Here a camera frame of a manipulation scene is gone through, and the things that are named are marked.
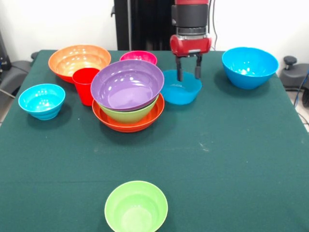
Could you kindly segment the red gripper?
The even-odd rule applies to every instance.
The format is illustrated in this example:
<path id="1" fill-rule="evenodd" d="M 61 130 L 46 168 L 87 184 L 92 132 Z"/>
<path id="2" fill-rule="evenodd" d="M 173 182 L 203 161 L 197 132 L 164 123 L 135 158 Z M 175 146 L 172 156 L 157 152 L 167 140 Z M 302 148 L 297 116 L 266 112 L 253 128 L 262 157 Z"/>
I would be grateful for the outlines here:
<path id="1" fill-rule="evenodd" d="M 211 38 L 201 39 L 181 39 L 180 36 L 172 35 L 170 38 L 170 47 L 174 55 L 176 55 L 176 67 L 177 67 L 177 80 L 183 80 L 183 71 L 181 64 L 181 57 L 186 57 L 191 54 L 197 55 L 197 62 L 195 67 L 195 78 L 200 79 L 201 77 L 201 62 L 202 55 L 209 52 L 211 48 Z"/>

